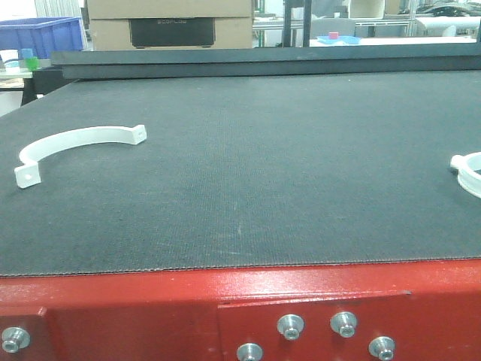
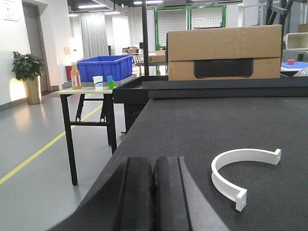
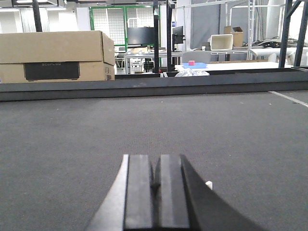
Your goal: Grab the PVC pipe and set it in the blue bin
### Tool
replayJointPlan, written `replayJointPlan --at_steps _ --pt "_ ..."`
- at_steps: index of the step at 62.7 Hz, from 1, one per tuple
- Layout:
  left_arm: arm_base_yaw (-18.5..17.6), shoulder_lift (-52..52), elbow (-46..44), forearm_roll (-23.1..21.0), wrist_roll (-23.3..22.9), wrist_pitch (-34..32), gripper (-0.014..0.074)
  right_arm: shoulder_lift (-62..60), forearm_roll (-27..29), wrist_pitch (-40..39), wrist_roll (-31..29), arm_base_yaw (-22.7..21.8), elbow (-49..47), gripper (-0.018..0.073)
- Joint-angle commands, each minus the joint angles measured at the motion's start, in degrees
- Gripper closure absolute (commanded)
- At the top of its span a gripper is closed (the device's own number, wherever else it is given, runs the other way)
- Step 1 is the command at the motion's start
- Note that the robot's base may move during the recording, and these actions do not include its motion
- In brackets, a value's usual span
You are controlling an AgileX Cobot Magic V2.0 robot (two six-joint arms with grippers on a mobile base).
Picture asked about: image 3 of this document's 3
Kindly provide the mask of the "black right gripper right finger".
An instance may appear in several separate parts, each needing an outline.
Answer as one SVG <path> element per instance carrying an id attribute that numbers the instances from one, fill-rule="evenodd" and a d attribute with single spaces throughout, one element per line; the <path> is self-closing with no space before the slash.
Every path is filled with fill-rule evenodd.
<path id="1" fill-rule="evenodd" d="M 158 231 L 262 231 L 218 196 L 184 155 L 160 156 L 155 182 Z"/>

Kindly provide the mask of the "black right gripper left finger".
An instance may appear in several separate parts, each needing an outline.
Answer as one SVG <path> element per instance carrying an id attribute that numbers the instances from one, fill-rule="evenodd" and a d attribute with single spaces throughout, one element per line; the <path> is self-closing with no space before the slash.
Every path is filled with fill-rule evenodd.
<path id="1" fill-rule="evenodd" d="M 153 230 L 152 181 L 152 167 L 147 155 L 123 155 L 107 196 L 85 230 Z"/>

